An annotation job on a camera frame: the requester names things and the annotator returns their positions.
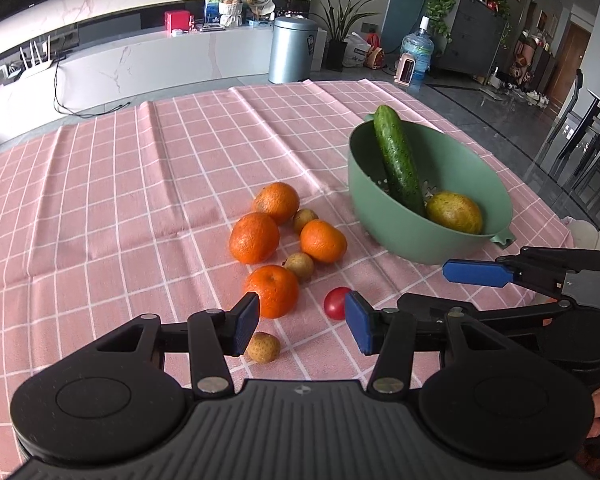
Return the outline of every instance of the pink checkered tablecloth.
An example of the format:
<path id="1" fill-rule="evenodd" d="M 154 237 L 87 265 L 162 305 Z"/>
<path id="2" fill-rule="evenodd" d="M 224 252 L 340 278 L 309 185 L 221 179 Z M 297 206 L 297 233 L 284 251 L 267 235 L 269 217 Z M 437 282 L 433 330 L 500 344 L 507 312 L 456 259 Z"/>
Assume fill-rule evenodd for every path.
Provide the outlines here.
<path id="1" fill-rule="evenodd" d="M 241 297 L 251 267 L 232 260 L 232 224 L 268 183 L 296 188 L 304 207 L 339 227 L 349 250 L 317 269 L 296 309 L 259 330 L 281 341 L 269 365 L 228 358 L 235 383 L 247 377 L 359 378 L 374 358 L 360 355 L 344 322 L 322 300 L 350 286 L 380 308 L 404 292 L 471 300 L 481 309 L 530 304 L 533 294 L 447 283 L 439 267 L 387 253 L 357 222 L 347 193 L 347 139 L 379 104 L 448 133 L 501 177 L 513 201 L 511 226 L 523 245 L 572 247 L 568 230 L 517 177 L 448 121 L 388 83 L 304 82 L 206 92 L 147 102 L 64 126 L 0 154 L 0 476 L 20 459 L 9 401 L 33 373 L 145 312 L 181 322 Z M 268 263 L 298 249 L 282 228 Z M 502 252 L 494 245 L 478 257 Z M 418 354 L 413 383 L 437 368 Z M 188 384 L 187 357 L 166 370 Z"/>

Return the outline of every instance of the electrical outlet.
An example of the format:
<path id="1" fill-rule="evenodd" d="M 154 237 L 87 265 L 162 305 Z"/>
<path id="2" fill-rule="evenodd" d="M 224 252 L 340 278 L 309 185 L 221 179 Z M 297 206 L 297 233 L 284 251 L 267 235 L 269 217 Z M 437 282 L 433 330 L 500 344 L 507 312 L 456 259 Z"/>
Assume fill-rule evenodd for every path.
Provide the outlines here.
<path id="1" fill-rule="evenodd" d="M 360 27 L 360 32 L 362 32 L 362 34 L 375 34 L 378 32 L 378 26 L 375 23 L 363 22 Z"/>

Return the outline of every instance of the brown door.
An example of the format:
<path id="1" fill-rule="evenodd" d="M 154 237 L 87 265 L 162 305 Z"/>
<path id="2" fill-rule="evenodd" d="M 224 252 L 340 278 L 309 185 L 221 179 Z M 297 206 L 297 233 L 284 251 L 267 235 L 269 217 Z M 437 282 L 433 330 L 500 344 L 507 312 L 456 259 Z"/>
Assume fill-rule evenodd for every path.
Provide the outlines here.
<path id="1" fill-rule="evenodd" d="M 570 22 L 569 30 L 562 40 L 554 74 L 546 90 L 551 108 L 556 112 L 562 108 L 576 79 L 576 70 L 580 68 L 590 37 L 589 32 Z"/>

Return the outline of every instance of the tissue box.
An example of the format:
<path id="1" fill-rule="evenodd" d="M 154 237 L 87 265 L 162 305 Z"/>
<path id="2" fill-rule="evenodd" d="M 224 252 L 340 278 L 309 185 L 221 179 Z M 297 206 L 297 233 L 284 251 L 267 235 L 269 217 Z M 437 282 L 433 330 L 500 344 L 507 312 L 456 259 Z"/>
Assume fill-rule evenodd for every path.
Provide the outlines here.
<path id="1" fill-rule="evenodd" d="M 191 13 L 188 10 L 167 10 L 164 13 L 164 28 L 171 34 L 174 28 L 189 31 L 189 19 Z"/>

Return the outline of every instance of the water bottle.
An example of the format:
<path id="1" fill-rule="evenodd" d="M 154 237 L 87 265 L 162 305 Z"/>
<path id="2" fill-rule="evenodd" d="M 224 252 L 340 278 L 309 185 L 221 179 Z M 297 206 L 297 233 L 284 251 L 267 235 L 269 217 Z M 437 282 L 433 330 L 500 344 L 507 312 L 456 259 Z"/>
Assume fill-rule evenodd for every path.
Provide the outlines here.
<path id="1" fill-rule="evenodd" d="M 413 69 L 413 78 L 411 79 L 411 87 L 414 89 L 420 88 L 424 79 L 425 72 L 431 66 L 431 55 L 433 54 L 434 44 L 429 37 L 427 29 L 429 28 L 429 19 L 423 16 L 420 22 L 420 29 L 405 36 L 402 40 L 400 54 L 411 54 L 416 65 Z"/>

